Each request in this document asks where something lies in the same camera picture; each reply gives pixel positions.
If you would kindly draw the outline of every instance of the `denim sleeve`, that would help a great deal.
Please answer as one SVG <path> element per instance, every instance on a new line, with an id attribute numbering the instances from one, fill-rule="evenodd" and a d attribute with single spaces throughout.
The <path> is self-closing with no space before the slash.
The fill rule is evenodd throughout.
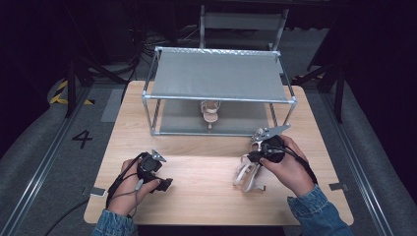
<path id="1" fill-rule="evenodd" d="M 92 232 L 92 236 L 129 236 L 134 229 L 132 218 L 104 209 Z"/>
<path id="2" fill-rule="evenodd" d="M 353 235 L 318 185 L 304 196 L 288 197 L 288 203 L 292 213 L 300 221 L 303 236 Z"/>

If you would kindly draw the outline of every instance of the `hazard tape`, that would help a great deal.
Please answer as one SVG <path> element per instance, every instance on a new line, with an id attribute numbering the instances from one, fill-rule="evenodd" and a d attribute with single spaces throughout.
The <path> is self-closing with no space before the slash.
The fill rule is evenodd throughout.
<path id="1" fill-rule="evenodd" d="M 53 103 L 68 104 L 68 99 L 60 98 L 62 92 L 67 87 L 67 85 L 68 85 L 67 80 L 64 80 L 61 82 L 58 89 L 55 91 L 55 94 L 52 96 L 52 99 L 49 101 L 50 104 L 53 104 Z M 95 104 L 95 100 L 93 99 L 87 99 L 84 102 L 84 105 L 94 105 L 94 104 Z"/>

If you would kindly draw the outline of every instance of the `hand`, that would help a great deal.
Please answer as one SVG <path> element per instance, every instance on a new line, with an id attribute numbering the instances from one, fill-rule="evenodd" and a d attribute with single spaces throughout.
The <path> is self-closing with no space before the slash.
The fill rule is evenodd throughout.
<path id="1" fill-rule="evenodd" d="M 132 161 L 133 159 L 129 159 L 123 162 L 122 172 Z M 117 188 L 116 192 L 114 193 L 113 198 L 121 194 L 130 193 L 135 190 L 135 187 L 139 183 L 139 178 L 136 173 L 138 169 L 138 164 L 141 161 L 141 159 L 136 161 L 132 165 L 132 167 L 126 172 L 125 177 L 131 174 L 134 175 L 128 177 L 122 182 L 122 184 L 120 184 L 119 188 Z M 154 190 L 159 185 L 159 183 L 160 180 L 158 179 L 152 180 L 144 184 L 142 188 L 137 192 L 115 198 L 110 202 L 107 209 L 114 213 L 127 216 L 129 212 L 132 211 L 132 209 L 134 209 L 145 198 L 147 193 Z"/>
<path id="2" fill-rule="evenodd" d="M 306 155 L 291 138 L 283 135 L 281 135 L 281 137 L 287 147 L 293 149 L 301 158 L 308 161 Z M 315 185 L 304 167 L 288 153 L 285 154 L 284 158 L 279 163 L 274 163 L 265 158 L 261 158 L 261 164 L 272 172 L 276 178 L 278 178 L 278 180 L 297 197 L 306 195 L 314 189 Z"/>

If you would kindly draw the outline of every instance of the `wooden table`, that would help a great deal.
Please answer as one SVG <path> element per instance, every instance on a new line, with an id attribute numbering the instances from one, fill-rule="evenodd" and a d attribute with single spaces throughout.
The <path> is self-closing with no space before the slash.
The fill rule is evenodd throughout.
<path id="1" fill-rule="evenodd" d="M 247 153 L 250 138 L 207 136 L 151 136 L 142 104 L 144 82 L 130 82 L 113 133 L 95 181 L 95 187 L 108 189 L 120 173 L 122 162 L 140 152 L 155 148 L 167 158 L 156 172 L 173 178 L 167 192 L 155 191 L 139 205 L 135 223 L 149 225 L 298 225 L 286 201 L 294 196 L 276 177 L 262 168 L 257 184 L 266 191 L 242 193 L 233 186 L 240 156 Z M 310 161 L 319 184 L 348 224 L 353 216 L 338 183 L 323 138 L 304 91 L 293 87 L 298 104 L 284 132 L 299 145 Z M 97 223 L 105 198 L 91 197 L 85 221 Z"/>

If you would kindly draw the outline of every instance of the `person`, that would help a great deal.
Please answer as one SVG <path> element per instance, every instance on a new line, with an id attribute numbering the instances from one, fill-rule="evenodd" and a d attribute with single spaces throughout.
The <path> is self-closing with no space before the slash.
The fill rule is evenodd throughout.
<path id="1" fill-rule="evenodd" d="M 307 161 L 306 155 L 291 138 L 283 135 L 281 137 L 287 147 Z M 139 159 L 134 163 L 126 176 L 135 173 L 140 161 Z M 131 162 L 132 159 L 124 161 L 122 171 Z M 341 220 L 336 207 L 328 201 L 320 187 L 313 183 L 310 175 L 294 157 L 286 154 L 279 163 L 261 158 L 261 164 L 297 197 L 288 197 L 287 201 L 292 213 L 301 224 L 303 236 L 353 235 L 349 226 Z M 132 175 L 123 181 L 114 196 L 132 192 L 138 182 L 137 175 Z M 128 217 L 129 212 L 136 208 L 147 193 L 155 189 L 158 184 L 157 180 L 152 180 L 144 184 L 139 191 L 111 201 L 108 208 L 103 210 L 92 235 L 131 235 L 134 231 L 134 222 Z"/>

